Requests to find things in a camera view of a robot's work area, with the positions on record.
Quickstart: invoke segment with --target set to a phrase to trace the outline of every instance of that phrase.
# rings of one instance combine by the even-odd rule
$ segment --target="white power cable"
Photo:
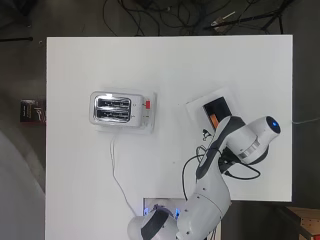
[[[110,156],[111,156],[111,163],[112,163],[112,176],[113,176],[113,179],[114,181],[117,183],[117,185],[119,186],[121,192],[122,192],[122,195],[124,197],[124,200],[126,201],[128,207],[130,208],[131,212],[133,213],[133,215],[136,217],[137,214],[135,213],[135,211],[133,210],[132,206],[130,205],[128,199],[127,199],[127,196],[123,190],[123,188],[121,187],[119,181],[117,180],[116,178],[116,161],[115,161],[115,155],[114,155],[114,145],[115,145],[115,140],[118,136],[118,133],[116,133],[113,138],[111,139],[110,141]]]
[[[316,122],[316,121],[319,121],[320,120],[320,117],[318,118],[313,118],[313,119],[309,119],[309,120],[305,120],[305,121],[301,121],[301,122],[294,122],[292,121],[293,124],[303,124],[303,123],[310,123],[310,122]]]

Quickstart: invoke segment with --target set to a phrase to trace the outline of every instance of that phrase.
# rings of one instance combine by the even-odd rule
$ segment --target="cable on floor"
[[[132,214],[134,216],[137,216],[137,214],[135,213],[135,211],[133,210],[132,206],[130,205],[128,198],[121,186],[121,184],[119,183],[117,177],[116,177],[116,161],[115,161],[115,154],[114,154],[114,149],[115,149],[115,141],[116,138],[118,137],[118,133],[116,133],[113,138],[110,141],[110,157],[111,157],[111,163],[112,163],[112,177],[114,179],[114,181],[116,182],[116,184],[118,185],[119,189],[122,192],[122,195],[124,197],[124,200],[126,201],[126,204],[128,205],[129,209],[131,210]]]
[[[293,124],[299,125],[299,124],[304,124],[304,123],[311,123],[311,122],[317,122],[320,120],[320,117],[318,118],[313,118],[313,119],[309,119],[309,120],[305,120],[305,121],[300,121],[300,122],[295,122],[292,121]]]
[[[114,35],[114,36],[118,36],[112,29],[111,27],[109,26],[109,24],[107,23],[106,21],[106,18],[105,18],[105,8],[106,8],[106,4],[107,4],[108,0],[105,0],[104,3],[103,3],[103,7],[102,7],[102,18],[103,18],[103,22],[104,24],[107,26],[107,28],[110,30],[110,32]]]

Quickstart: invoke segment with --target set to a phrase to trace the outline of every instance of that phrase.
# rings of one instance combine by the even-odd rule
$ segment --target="white table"
[[[256,166],[259,179],[225,178],[232,199],[291,200],[291,36],[48,38],[46,240],[128,239],[132,216],[111,174],[113,135],[88,120],[90,94],[106,87],[158,97],[154,133],[116,141],[116,174],[137,213],[144,197],[183,197],[181,169],[201,143],[185,103],[221,87],[247,123],[270,115],[282,128]],[[195,164],[186,172],[188,193]]]

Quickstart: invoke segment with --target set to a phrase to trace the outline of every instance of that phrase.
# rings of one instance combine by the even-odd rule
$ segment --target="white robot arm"
[[[240,117],[229,116],[218,125],[215,136],[196,171],[197,185],[175,221],[170,211],[155,209],[145,217],[132,219],[128,226],[131,240],[203,240],[215,229],[231,200],[218,166],[227,147],[244,164],[262,161],[269,143],[280,134],[272,117],[246,125]]]

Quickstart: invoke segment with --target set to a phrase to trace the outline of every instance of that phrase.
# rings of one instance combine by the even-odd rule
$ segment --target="black cable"
[[[182,6],[184,7],[184,9],[186,9],[186,11],[188,13],[188,19],[187,19],[187,24],[188,24],[190,21],[191,12],[183,2],[182,2]]]
[[[183,195],[184,195],[184,198],[186,200],[188,200],[187,198],[187,195],[186,195],[186,189],[185,189],[185,186],[184,186],[184,171],[186,169],[186,166],[188,165],[189,162],[191,162],[193,159],[195,158],[198,158],[198,157],[203,157],[204,155],[196,155],[196,156],[193,156],[192,158],[190,158],[188,161],[186,161],[186,163],[184,164],[183,168],[182,168],[182,190],[183,190]]]
[[[136,37],[137,36],[140,36],[139,35],[139,30],[140,30],[140,32],[141,32],[141,15],[140,15],[140,13],[138,12],[138,16],[139,16],[139,22],[138,22],[138,28],[137,28],[137,32],[136,32]]]
[[[230,3],[231,3],[231,0],[228,0],[228,1],[227,1],[224,5],[222,5],[221,7],[219,7],[219,8],[217,8],[216,10],[214,10],[214,11],[206,14],[206,17],[208,17],[208,16],[210,16],[210,15],[212,15],[212,14],[214,14],[214,13],[216,13],[216,12],[222,10],[222,9],[224,9],[224,8],[227,7]]]
[[[226,176],[228,176],[228,177],[235,178],[235,179],[238,179],[238,180],[253,180],[253,179],[256,179],[256,178],[258,178],[258,177],[261,176],[261,173],[260,173],[257,169],[255,169],[255,168],[253,168],[253,167],[251,167],[251,166],[249,166],[249,165],[246,165],[246,164],[244,164],[244,163],[242,163],[242,162],[240,162],[240,161],[237,161],[237,163],[239,163],[239,164],[241,164],[241,165],[243,165],[243,166],[251,169],[252,171],[256,172],[257,175],[254,176],[254,177],[243,178],[243,177],[234,176],[234,175],[232,175],[229,171],[225,171],[224,174],[225,174]]]
[[[159,13],[159,17],[160,17],[160,20],[161,20],[161,22],[163,23],[163,25],[165,25],[166,27],[169,27],[169,28],[182,28],[183,27],[183,25],[178,25],[178,26],[172,26],[172,25],[169,25],[168,23],[166,23],[165,21],[164,21],[164,19],[163,19],[163,17],[162,17],[162,13],[166,13],[166,14],[169,14],[169,15],[171,15],[171,16],[174,16],[174,17],[177,17],[178,19],[179,19],[179,17],[178,16],[176,16],[176,15],[174,15],[173,13],[171,13],[171,12],[167,12],[167,11],[161,11],[161,8],[159,7],[159,5],[156,3],[156,2],[152,2],[155,6],[156,6],[156,8],[158,9],[158,13]]]
[[[105,0],[105,1],[104,1],[103,7],[102,7],[102,18],[103,18],[103,22],[104,22],[104,24],[107,26],[107,28],[110,30],[110,32],[112,32],[112,34],[117,37],[118,35],[111,29],[111,27],[108,25],[108,23],[107,23],[107,21],[106,21],[106,19],[105,19],[105,17],[104,17],[104,11],[105,11],[105,8],[106,8],[107,1],[108,1],[108,0]]]
[[[150,13],[148,13],[147,11],[144,11],[144,10],[135,10],[135,9],[129,9],[129,8],[126,8],[126,10],[129,11],[129,12],[144,13],[144,14],[146,14],[147,16],[149,16],[149,17],[156,23],[156,25],[157,25],[157,28],[158,28],[158,30],[157,30],[158,36],[161,36],[161,34],[160,34],[160,24],[159,24],[159,22],[158,22]]]
[[[207,149],[206,149],[203,145],[201,145],[201,146],[199,146],[199,147],[196,148],[196,156],[197,156],[197,159],[198,159],[198,162],[199,162],[199,163],[200,163],[201,160],[202,160],[202,158],[200,159],[200,157],[199,157],[199,155],[200,155],[200,153],[199,153],[200,149],[201,149],[202,151],[204,151],[204,153],[206,153],[206,151],[207,151]]]
[[[119,5],[123,8],[123,10],[125,10],[129,16],[132,18],[133,22],[137,25],[138,27],[138,30],[140,30],[141,34],[144,36],[144,32],[142,31],[142,29],[140,28],[140,25],[139,23],[136,21],[136,19],[134,18],[134,16],[130,13],[130,11],[132,11],[132,9],[129,9],[127,8],[125,5],[124,5],[124,1],[123,0],[117,0]]]

